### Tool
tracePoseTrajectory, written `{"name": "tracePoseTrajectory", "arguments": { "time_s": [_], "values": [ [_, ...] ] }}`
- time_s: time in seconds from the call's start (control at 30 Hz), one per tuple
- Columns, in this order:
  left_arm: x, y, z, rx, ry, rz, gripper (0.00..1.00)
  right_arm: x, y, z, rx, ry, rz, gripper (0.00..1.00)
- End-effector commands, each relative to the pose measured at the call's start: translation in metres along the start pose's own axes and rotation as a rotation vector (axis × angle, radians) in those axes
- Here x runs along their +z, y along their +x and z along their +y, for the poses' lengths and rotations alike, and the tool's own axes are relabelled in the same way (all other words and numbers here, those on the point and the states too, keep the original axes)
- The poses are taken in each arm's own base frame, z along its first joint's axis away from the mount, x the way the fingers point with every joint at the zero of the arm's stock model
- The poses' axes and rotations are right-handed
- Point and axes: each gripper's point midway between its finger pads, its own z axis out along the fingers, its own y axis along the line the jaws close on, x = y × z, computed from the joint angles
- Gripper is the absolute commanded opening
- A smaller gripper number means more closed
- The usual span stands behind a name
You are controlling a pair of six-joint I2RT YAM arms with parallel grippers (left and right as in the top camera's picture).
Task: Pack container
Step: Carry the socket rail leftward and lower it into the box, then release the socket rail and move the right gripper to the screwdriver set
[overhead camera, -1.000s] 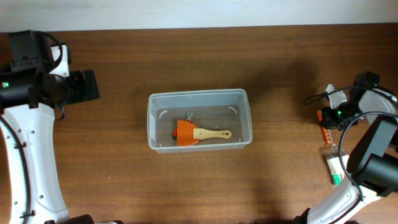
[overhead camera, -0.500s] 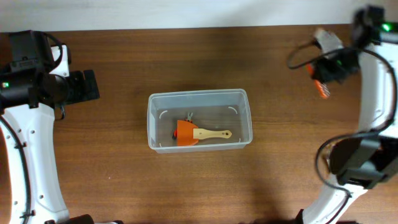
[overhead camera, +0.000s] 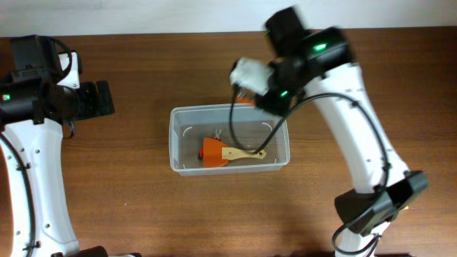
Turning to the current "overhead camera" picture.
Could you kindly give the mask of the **orange socket bit rail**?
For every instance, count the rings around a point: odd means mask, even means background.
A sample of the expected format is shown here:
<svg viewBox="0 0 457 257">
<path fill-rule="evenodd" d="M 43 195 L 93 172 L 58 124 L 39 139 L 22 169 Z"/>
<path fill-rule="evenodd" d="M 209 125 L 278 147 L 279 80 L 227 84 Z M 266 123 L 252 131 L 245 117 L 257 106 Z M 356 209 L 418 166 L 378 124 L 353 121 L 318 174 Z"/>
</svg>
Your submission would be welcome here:
<svg viewBox="0 0 457 257">
<path fill-rule="evenodd" d="M 256 105 L 256 95 L 251 94 L 247 91 L 240 91 L 240 92 L 236 93 L 235 103 L 255 106 Z"/>
</svg>

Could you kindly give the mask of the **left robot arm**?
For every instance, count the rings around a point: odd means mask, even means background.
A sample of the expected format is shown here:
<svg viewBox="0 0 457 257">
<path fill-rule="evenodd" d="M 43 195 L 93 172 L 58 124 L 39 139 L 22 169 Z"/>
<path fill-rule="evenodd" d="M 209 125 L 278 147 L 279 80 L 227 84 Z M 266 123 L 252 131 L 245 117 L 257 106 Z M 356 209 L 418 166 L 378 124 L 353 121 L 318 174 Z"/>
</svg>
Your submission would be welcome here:
<svg viewBox="0 0 457 257">
<path fill-rule="evenodd" d="M 61 169 L 64 127 L 115 112 L 107 81 L 80 82 L 76 51 L 50 36 L 11 40 L 14 71 L 1 80 L 1 151 L 9 180 L 12 256 L 106 256 L 82 250 Z"/>
</svg>

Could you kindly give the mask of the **orange scraper wooden handle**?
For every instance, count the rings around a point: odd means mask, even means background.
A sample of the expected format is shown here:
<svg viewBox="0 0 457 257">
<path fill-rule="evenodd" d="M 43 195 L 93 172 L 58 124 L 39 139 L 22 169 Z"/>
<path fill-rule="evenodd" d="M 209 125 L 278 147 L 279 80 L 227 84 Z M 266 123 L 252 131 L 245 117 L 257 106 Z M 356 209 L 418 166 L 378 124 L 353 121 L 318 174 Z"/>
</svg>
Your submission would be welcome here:
<svg viewBox="0 0 457 257">
<path fill-rule="evenodd" d="M 201 159 L 204 168 L 218 168 L 225 166 L 229 161 L 242 158 L 264 159 L 266 152 L 261 150 L 258 153 L 245 151 L 234 147 L 228 147 L 226 144 L 214 138 L 203 139 L 203 153 Z"/>
</svg>

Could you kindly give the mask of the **red handled pliers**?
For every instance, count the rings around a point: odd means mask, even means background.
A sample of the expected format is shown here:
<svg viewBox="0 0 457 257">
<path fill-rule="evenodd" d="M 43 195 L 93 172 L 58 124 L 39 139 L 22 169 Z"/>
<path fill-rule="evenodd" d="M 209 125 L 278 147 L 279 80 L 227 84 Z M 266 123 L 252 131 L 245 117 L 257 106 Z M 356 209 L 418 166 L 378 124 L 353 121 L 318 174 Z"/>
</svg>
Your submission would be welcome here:
<svg viewBox="0 0 457 257">
<path fill-rule="evenodd" d="M 216 129 L 214 136 L 212 136 L 211 138 L 215 139 L 217 141 L 221 141 L 221 132 L 222 132 L 221 129 Z M 204 159 L 204 148 L 201 148 L 201 150 L 199 151 L 198 160 L 202 161 L 203 159 Z"/>
</svg>

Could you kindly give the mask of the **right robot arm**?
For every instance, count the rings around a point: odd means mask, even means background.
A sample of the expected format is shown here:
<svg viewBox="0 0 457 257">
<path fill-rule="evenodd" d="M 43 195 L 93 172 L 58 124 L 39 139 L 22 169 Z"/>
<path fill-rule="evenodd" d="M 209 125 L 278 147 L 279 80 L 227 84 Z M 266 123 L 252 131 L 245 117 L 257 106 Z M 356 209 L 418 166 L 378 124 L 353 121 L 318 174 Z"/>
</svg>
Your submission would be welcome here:
<svg viewBox="0 0 457 257">
<path fill-rule="evenodd" d="M 335 201 L 342 220 L 331 239 L 336 256 L 373 256 L 383 232 L 428 187 L 396 153 L 366 93 L 361 67 L 343 32 L 312 32 L 296 10 L 276 12 L 265 23 L 276 53 L 266 91 L 256 105 L 287 119 L 315 103 L 348 165 L 353 188 Z"/>
</svg>

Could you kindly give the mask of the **clear plastic container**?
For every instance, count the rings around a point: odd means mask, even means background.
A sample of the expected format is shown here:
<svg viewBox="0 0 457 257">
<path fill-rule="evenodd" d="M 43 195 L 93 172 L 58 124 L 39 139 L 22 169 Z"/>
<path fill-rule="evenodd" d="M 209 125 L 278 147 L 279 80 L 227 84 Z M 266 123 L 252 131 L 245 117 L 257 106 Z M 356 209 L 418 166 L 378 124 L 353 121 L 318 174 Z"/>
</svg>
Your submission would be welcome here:
<svg viewBox="0 0 457 257">
<path fill-rule="evenodd" d="M 242 158 L 218 168 L 204 168 L 198 154 L 203 139 L 221 129 L 221 142 L 228 147 L 236 144 L 229 131 L 229 104 L 178 107 L 171 111 L 169 126 L 169 158 L 172 170 L 181 176 L 219 175 L 277 171 L 290 161 L 287 123 L 283 123 L 265 147 L 264 159 Z M 273 131 L 280 117 L 246 104 L 236 104 L 233 129 L 244 147 L 256 150 Z"/>
</svg>

